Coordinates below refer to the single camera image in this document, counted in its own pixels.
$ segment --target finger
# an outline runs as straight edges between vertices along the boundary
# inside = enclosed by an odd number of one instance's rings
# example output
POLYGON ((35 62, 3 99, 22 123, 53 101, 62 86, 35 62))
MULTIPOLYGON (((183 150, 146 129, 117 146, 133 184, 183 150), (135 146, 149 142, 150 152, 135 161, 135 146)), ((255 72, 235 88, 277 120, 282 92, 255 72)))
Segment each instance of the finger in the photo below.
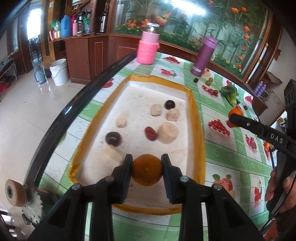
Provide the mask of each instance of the finger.
MULTIPOLYGON (((286 191, 286 193, 289 192, 291 186, 293 183, 293 179, 291 177, 287 177, 284 182, 283 182, 283 188, 286 191)), ((280 208, 279 212, 283 213, 286 212, 287 210, 292 209, 296 205, 296 183, 293 185, 293 188, 287 197, 286 201, 280 208)))
POLYGON ((264 200, 270 201, 274 197, 274 190, 276 189, 276 180, 274 177, 270 178, 268 181, 268 186, 266 188, 264 200))
POLYGON ((276 177, 276 167, 270 173, 271 177, 276 177))

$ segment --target wooden wheel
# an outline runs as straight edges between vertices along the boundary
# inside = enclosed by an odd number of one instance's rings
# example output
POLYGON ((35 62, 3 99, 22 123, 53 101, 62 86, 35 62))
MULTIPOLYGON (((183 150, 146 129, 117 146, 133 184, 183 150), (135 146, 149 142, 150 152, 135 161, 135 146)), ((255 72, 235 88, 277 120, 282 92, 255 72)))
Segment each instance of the wooden wheel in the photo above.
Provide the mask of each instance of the wooden wheel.
POLYGON ((9 203, 13 206, 23 207, 27 201, 27 194, 22 184, 8 179, 5 183, 5 194, 9 203))

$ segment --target blue jug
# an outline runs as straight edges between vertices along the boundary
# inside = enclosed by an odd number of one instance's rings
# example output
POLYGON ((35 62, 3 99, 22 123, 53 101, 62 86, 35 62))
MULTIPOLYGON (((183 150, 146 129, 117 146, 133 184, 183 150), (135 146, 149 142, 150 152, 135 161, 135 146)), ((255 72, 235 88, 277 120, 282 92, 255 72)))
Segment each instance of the blue jug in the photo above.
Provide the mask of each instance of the blue jug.
POLYGON ((71 36, 71 18, 65 15, 61 20, 61 38, 66 38, 71 36))

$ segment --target white wall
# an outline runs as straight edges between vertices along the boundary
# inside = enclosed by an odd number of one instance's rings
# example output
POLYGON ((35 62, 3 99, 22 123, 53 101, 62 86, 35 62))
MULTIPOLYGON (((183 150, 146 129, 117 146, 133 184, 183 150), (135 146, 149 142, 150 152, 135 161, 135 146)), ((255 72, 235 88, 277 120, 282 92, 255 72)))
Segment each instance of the white wall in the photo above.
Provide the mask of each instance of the white wall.
POLYGON ((5 61, 8 59, 8 50, 7 50, 7 33, 3 34, 0 40, 0 61, 5 61))
POLYGON ((266 102, 268 109, 260 115, 260 121, 266 125, 271 125, 271 122, 281 114, 285 106, 284 89, 290 79, 296 80, 296 46, 285 29, 283 29, 279 49, 281 55, 277 61, 272 61, 268 71, 283 82, 281 85, 272 85, 271 87, 280 103, 276 103, 272 97, 266 102))

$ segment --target metal screw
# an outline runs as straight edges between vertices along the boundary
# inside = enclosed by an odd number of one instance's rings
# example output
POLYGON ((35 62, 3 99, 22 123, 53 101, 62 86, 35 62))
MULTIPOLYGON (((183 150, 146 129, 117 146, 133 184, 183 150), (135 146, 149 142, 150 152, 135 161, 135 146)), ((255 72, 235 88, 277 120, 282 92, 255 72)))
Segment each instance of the metal screw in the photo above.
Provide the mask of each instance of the metal screw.
POLYGON ((114 177, 112 177, 112 176, 107 176, 106 177, 107 182, 112 182, 113 180, 114 180, 114 177))
POLYGON ((189 178, 186 176, 182 176, 182 177, 180 177, 180 181, 186 183, 189 181, 189 178))
POLYGON ((221 190, 222 189, 222 186, 220 184, 214 184, 214 188, 216 190, 221 190))
POLYGON ((81 187, 81 186, 80 186, 79 183, 76 183, 76 184, 73 184, 73 185, 72 185, 72 189, 73 189, 73 190, 78 190, 80 187, 81 187))

